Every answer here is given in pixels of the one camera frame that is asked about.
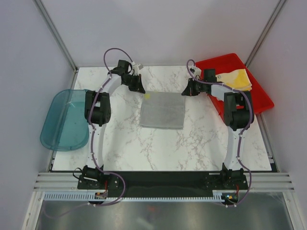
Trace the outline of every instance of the marble surface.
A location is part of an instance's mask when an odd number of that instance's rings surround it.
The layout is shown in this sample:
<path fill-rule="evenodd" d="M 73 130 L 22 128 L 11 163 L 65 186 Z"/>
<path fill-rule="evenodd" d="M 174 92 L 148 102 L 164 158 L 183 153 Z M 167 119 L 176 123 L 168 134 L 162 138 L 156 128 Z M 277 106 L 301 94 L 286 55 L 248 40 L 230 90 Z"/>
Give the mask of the marble surface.
<path fill-rule="evenodd" d="M 80 68 L 75 89 L 98 90 L 106 68 Z M 188 81 L 184 66 L 154 66 L 141 70 L 145 90 L 182 92 Z M 120 86 L 110 98 L 112 116 L 107 124 L 103 157 L 106 170 L 193 171 L 220 170 L 226 155 L 227 127 L 209 97 L 202 93 L 186 97 L 183 130 L 139 126 L 142 94 Z M 246 136 L 241 157 L 251 170 L 271 170 L 255 119 Z M 53 170 L 74 170 L 86 164 L 88 146 L 57 152 Z"/>

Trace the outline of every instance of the cable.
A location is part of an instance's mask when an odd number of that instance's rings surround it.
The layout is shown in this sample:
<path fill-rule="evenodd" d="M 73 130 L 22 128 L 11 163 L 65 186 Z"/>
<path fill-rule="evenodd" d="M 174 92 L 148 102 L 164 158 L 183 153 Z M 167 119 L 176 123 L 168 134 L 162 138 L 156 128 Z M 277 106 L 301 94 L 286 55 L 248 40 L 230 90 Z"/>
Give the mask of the cable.
<path fill-rule="evenodd" d="M 107 64 L 106 64 L 106 54 L 107 54 L 107 52 L 109 52 L 110 50 L 120 50 L 120 51 L 124 52 L 124 53 L 128 56 L 128 58 L 130 59 L 131 62 L 133 62 L 133 61 L 132 61 L 131 57 L 129 56 L 129 54 L 127 54 L 124 50 L 122 50 L 122 49 L 120 49 L 120 48 L 110 48 L 110 49 L 108 49 L 108 50 L 104 53 L 104 64 L 105 64 L 105 66 L 106 66 L 106 69 L 108 70 L 108 73 L 110 74 L 110 77 L 111 77 L 111 76 L 112 76 L 112 73 L 111 73 L 109 67 L 108 67 Z M 121 199 L 121 198 L 124 196 L 124 194 L 125 194 L 125 191 L 126 191 L 126 183 L 125 183 L 124 178 L 122 178 L 121 175 L 119 175 L 119 174 L 117 174 L 117 173 L 115 173 L 115 172 L 103 171 L 103 170 L 98 166 L 98 164 L 97 164 L 97 162 L 96 162 L 96 159 L 95 159 L 95 157 L 94 157 L 94 151 L 93 151 L 94 134 L 95 134 L 95 126 L 93 125 L 93 123 L 92 123 L 92 121 L 91 121 L 92 115 L 93 115 L 93 110 L 94 110 L 95 104 L 96 104 L 96 102 L 97 102 L 97 98 L 98 98 L 98 96 L 99 96 L 99 93 L 103 90 L 103 88 L 106 86 L 106 84 L 107 84 L 110 80 L 111 80 L 111 79 L 108 78 L 108 79 L 106 80 L 106 82 L 102 85 L 102 87 L 98 90 L 98 92 L 96 93 L 95 98 L 94 98 L 94 101 L 93 101 L 93 104 L 92 104 L 92 107 L 91 107 L 91 110 L 90 110 L 90 114 L 89 114 L 89 117 L 88 117 L 88 122 L 89 122 L 89 124 L 90 124 L 90 125 L 92 126 L 92 128 L 93 128 L 93 132 L 92 132 L 92 136 L 91 136 L 91 153 L 92 153 L 93 162 L 94 162 L 96 168 L 97 168 L 100 172 L 115 175 L 115 176 L 117 176 L 119 179 L 122 180 L 123 185 L 124 185 L 123 191 L 122 191 L 122 193 L 120 194 L 120 196 L 119 196 L 117 199 L 115 199 L 114 201 L 111 201 L 111 202 L 109 202 L 109 203 L 106 203 L 106 204 L 91 204 L 91 203 L 84 203 L 84 204 L 78 205 L 78 206 L 76 206 L 76 207 L 74 207 L 74 208 L 72 208 L 72 209 L 70 209 L 70 210 L 68 210 L 68 211 L 66 211 L 66 212 L 64 212 L 64 213 L 62 213 L 62 214 L 60 214 L 60 215 L 58 215 L 58 216 L 50 216 L 50 215 L 48 215 L 48 214 L 46 213 L 45 206 L 44 206 L 44 207 L 43 207 L 43 213 L 45 214 L 45 216 L 46 216 L 47 218 L 50 218 L 50 219 L 58 219 L 58 218 L 61 218 L 61 217 L 65 216 L 66 214 L 69 214 L 69 213 L 73 212 L 74 210 L 76 210 L 76 209 L 78 209 L 78 208 L 80 208 L 80 207 L 86 206 L 86 205 L 92 205 L 92 206 L 94 206 L 94 207 L 95 207 L 95 206 L 101 207 L 101 206 L 114 205 L 114 204 L 118 203 L 118 202 L 120 201 L 120 199 Z M 72 175 L 73 175 L 75 178 L 79 179 L 77 176 L 74 175 L 74 172 L 75 172 L 75 171 L 76 171 L 76 170 L 73 171 Z"/>
<path fill-rule="evenodd" d="M 250 104 L 250 101 L 249 101 L 248 97 L 246 96 L 246 94 L 245 94 L 243 91 L 233 89 L 233 88 L 231 88 L 230 86 L 225 85 L 224 83 L 205 82 L 205 81 L 200 81 L 200 80 L 198 80 L 197 78 L 195 78 L 195 77 L 193 76 L 193 74 L 191 73 L 190 69 L 189 69 L 189 63 L 190 63 L 190 61 L 192 61 L 193 64 L 194 64 L 194 66 L 195 66 L 195 61 L 194 61 L 193 59 L 189 59 L 189 60 L 187 61 L 187 70 L 188 70 L 189 75 L 190 75 L 195 81 L 197 81 L 197 82 L 199 82 L 199 83 L 202 83 L 202 84 L 208 84 L 208 85 L 221 85 L 221 86 L 224 86 L 224 87 L 230 89 L 230 90 L 233 91 L 233 92 L 239 92 L 240 94 L 242 94 L 242 96 L 245 98 L 245 100 L 246 100 L 246 102 L 247 102 L 247 104 L 248 104 L 248 109 L 249 109 L 249 121 L 248 121 L 248 124 L 247 124 L 247 125 L 242 129 L 242 131 L 240 132 L 240 135 L 239 135 L 239 142 L 238 142 L 238 150 L 237 150 L 237 155 L 236 155 L 236 156 L 237 156 L 237 160 L 238 160 L 239 164 L 240 164 L 244 169 L 246 169 L 246 170 L 248 171 L 248 173 L 249 173 L 249 185 L 248 185 L 248 189 L 247 189 L 246 193 L 244 194 L 244 196 L 242 197 L 242 199 L 241 199 L 240 201 L 238 201 L 238 203 L 237 203 L 237 205 L 238 205 L 238 204 L 240 204 L 240 203 L 246 198 L 246 196 L 247 196 L 247 194 L 249 193 L 250 188 L 251 188 L 251 177 L 252 177 L 252 175 L 251 175 L 251 170 L 250 170 L 248 167 L 246 167 L 246 166 L 242 163 L 242 161 L 241 161 L 241 159 L 240 159 L 240 149 L 241 149 L 241 142 L 242 142 L 242 134 L 243 134 L 243 132 L 244 132 L 245 130 L 247 130 L 247 129 L 249 128 L 249 126 L 250 126 L 250 124 L 252 123 L 252 120 L 253 120 L 253 114 L 250 112 L 250 111 L 252 111 L 252 107 L 251 107 L 251 104 Z"/>
<path fill-rule="evenodd" d="M 80 172 L 82 172 L 82 169 L 76 168 L 76 169 L 72 172 L 72 176 L 73 176 L 74 178 L 76 178 L 77 180 L 79 180 L 79 178 L 75 175 L 75 172 L 76 172 L 77 169 L 79 169 Z"/>
<path fill-rule="evenodd" d="M 66 214 L 69 214 L 69 213 L 73 212 L 74 210 L 76 210 L 76 209 L 78 209 L 80 207 L 86 206 L 86 205 L 90 205 L 90 204 L 89 203 L 83 203 L 83 204 L 75 206 L 74 208 L 72 208 L 72 209 L 70 209 L 70 210 L 68 210 L 68 211 L 66 211 L 66 212 L 64 212 L 64 213 L 62 213 L 60 215 L 57 215 L 57 216 L 50 216 L 49 214 L 47 214 L 46 213 L 46 209 L 45 209 L 45 205 L 44 205 L 43 213 L 49 219 L 58 219 L 58 218 L 61 218 L 61 217 L 65 216 Z"/>
<path fill-rule="evenodd" d="M 133 62 L 132 59 L 131 59 L 131 57 L 129 56 L 129 54 L 127 54 L 124 50 L 119 49 L 119 48 L 110 48 L 110 49 L 108 49 L 108 50 L 104 53 L 104 64 L 105 64 L 105 66 L 106 66 L 106 69 L 109 71 L 110 76 L 112 76 L 112 74 L 111 74 L 111 72 L 110 72 L 110 69 L 109 69 L 108 66 L 106 65 L 106 54 L 107 54 L 107 52 L 109 52 L 110 50 L 114 50 L 114 49 L 115 49 L 115 50 L 120 50 L 120 51 L 124 52 L 124 53 L 128 56 L 128 58 L 130 59 L 130 61 Z M 95 126 L 93 125 L 93 123 L 92 123 L 92 121 L 91 121 L 91 118 L 92 118 L 93 110 L 94 110 L 95 104 L 96 104 L 96 102 L 97 102 L 97 98 L 98 98 L 98 96 L 99 96 L 99 93 L 103 90 L 103 88 L 105 87 L 105 85 L 106 85 L 110 80 L 111 80 L 111 79 L 108 78 L 108 80 L 102 85 L 102 87 L 101 87 L 101 88 L 98 90 L 98 92 L 96 93 L 95 98 L 94 98 L 94 101 L 93 101 L 93 104 L 92 104 L 92 107 L 91 107 L 91 110 L 90 110 L 90 114 L 89 114 L 89 116 L 88 116 L 88 122 L 89 122 L 89 124 L 90 124 L 90 125 L 92 126 L 92 128 L 93 128 L 92 137 L 91 137 L 91 153 L 92 153 L 92 159 L 93 159 L 93 162 L 94 162 L 96 168 L 97 168 L 101 173 L 108 173 L 108 174 L 112 174 L 112 175 L 117 176 L 119 179 L 122 180 L 123 185 L 124 185 L 124 188 L 123 188 L 123 191 L 122 191 L 122 193 L 120 194 L 120 196 L 119 196 L 117 199 L 115 199 L 114 201 L 111 201 L 111 202 L 106 203 L 106 204 L 95 205 L 95 206 L 109 206 L 109 205 L 116 204 L 116 203 L 118 203 L 119 200 L 124 196 L 125 191 L 126 191 L 126 183 L 125 183 L 124 178 L 122 178 L 121 175 L 119 175 L 119 174 L 117 174 L 117 173 L 115 173 L 115 172 L 103 171 L 103 170 L 98 166 L 98 164 L 97 164 L 97 162 L 96 162 L 96 159 L 95 159 L 95 156 L 94 156 L 94 150 L 93 150 L 94 135 L 95 135 Z"/>
<path fill-rule="evenodd" d="M 107 69 L 108 73 L 110 74 L 110 76 L 112 76 L 112 73 L 111 73 L 109 67 L 108 67 L 107 64 L 106 64 L 106 54 L 107 54 L 107 52 L 109 52 L 109 51 L 111 51 L 111 50 L 119 50 L 119 51 L 125 53 L 125 54 L 128 56 L 128 58 L 130 59 L 130 61 L 133 62 L 132 59 L 131 59 L 131 57 L 129 56 L 129 54 L 127 54 L 124 50 L 122 50 L 122 49 L 120 49 L 120 48 L 110 48 L 110 49 L 106 50 L 106 52 L 104 53 L 104 64 L 105 64 L 106 69 Z"/>

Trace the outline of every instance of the gray cloth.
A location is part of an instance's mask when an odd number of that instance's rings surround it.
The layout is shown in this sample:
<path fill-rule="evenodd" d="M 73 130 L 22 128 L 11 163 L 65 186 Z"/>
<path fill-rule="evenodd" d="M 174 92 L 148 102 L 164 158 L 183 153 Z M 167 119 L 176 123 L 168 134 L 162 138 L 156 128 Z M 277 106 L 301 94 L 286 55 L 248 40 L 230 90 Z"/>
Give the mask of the gray cloth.
<path fill-rule="evenodd" d="M 140 126 L 183 129 L 185 97 L 177 92 L 151 92 L 143 95 Z"/>

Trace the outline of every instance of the black base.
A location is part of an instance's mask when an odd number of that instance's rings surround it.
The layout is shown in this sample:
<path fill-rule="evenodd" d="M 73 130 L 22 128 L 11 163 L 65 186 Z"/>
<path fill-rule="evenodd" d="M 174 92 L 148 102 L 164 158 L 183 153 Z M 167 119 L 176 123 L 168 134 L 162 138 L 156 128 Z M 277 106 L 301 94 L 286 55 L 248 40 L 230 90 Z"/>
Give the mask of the black base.
<path fill-rule="evenodd" d="M 212 190 L 247 189 L 244 180 L 222 179 L 220 172 L 116 172 L 126 183 L 124 197 L 212 197 Z M 82 181 L 78 189 L 105 189 L 107 180 L 108 197 L 118 197 L 123 190 L 123 182 L 113 175 L 103 175 L 99 183 Z"/>

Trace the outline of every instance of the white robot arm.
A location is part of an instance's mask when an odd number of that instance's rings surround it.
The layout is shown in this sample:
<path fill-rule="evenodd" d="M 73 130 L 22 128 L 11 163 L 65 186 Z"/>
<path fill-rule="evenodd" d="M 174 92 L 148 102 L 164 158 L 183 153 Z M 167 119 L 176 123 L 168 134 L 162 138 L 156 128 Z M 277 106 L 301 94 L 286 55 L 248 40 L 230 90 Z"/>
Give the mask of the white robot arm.
<path fill-rule="evenodd" d="M 192 67 L 190 71 L 195 78 L 201 74 L 201 70 L 198 67 Z M 242 134 L 241 131 L 249 122 L 249 114 L 252 113 L 254 117 L 253 111 L 249 111 L 248 104 L 240 93 L 233 92 L 220 84 L 214 84 L 217 83 L 214 69 L 205 69 L 204 79 L 206 82 L 211 82 L 213 84 L 203 84 L 195 81 L 193 78 L 190 78 L 188 86 L 182 95 L 196 96 L 200 92 L 206 92 L 207 94 L 210 94 L 216 97 L 218 100 L 224 102 L 224 122 L 228 126 L 228 145 L 226 158 L 223 163 L 223 169 L 227 171 L 240 171 L 242 166 L 237 159 L 239 137 L 241 136 L 239 156 L 242 156 L 246 131 Z M 249 103 L 251 104 L 250 92 L 247 91 L 244 93 L 248 97 Z"/>
<path fill-rule="evenodd" d="M 95 104 L 91 122 L 95 129 L 95 135 L 90 138 L 89 143 L 89 154 L 87 159 L 87 167 L 95 168 L 93 162 L 92 153 L 96 162 L 100 168 L 103 167 L 103 140 L 106 129 L 106 124 L 111 118 L 111 107 L 110 107 L 110 96 L 112 93 L 122 84 L 129 87 L 130 91 L 145 93 L 142 85 L 141 75 L 139 71 L 143 68 L 141 64 L 135 64 L 134 62 L 130 64 L 127 61 L 120 60 L 118 66 L 111 70 L 107 79 L 103 83 L 102 91 L 99 93 L 97 102 Z M 89 112 L 93 105 L 94 98 L 96 96 L 95 91 L 88 91 L 85 98 L 85 118 L 89 118 Z M 90 137 L 92 137 L 93 127 L 89 125 Z"/>

